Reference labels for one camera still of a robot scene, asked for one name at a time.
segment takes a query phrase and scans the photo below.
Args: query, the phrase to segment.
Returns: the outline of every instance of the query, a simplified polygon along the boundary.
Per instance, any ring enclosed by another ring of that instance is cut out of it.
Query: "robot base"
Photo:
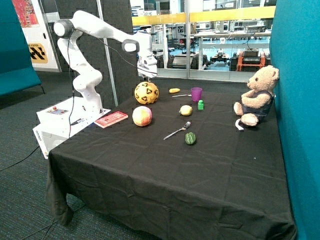
[[[71,97],[36,113],[40,124],[33,128],[33,133],[45,159],[48,159],[49,151],[110,111],[103,109],[99,114],[87,113],[83,105],[82,97],[74,97],[74,105]]]

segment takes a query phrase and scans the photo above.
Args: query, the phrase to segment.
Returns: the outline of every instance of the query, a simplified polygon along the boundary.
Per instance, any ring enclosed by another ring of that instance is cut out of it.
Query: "teddy bear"
[[[249,79],[247,86],[251,90],[242,94],[241,101],[233,106],[235,114],[241,116],[238,122],[254,127],[268,115],[278,80],[279,69],[272,65],[262,67]]]

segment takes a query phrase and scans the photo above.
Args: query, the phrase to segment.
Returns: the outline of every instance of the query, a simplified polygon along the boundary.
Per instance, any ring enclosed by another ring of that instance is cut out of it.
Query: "label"
[[[41,43],[28,44],[31,62],[33,64],[47,64],[48,58],[44,46]]]

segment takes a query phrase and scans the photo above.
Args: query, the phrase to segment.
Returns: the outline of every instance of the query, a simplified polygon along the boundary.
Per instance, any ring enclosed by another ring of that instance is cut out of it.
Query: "green pepper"
[[[193,132],[189,132],[185,135],[185,142],[188,145],[192,145],[196,141],[196,135]]]

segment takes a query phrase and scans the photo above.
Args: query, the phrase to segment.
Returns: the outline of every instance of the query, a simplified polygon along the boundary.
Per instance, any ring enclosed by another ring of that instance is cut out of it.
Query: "purple cup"
[[[193,87],[191,88],[191,97],[192,101],[199,102],[201,99],[202,88],[201,87]]]

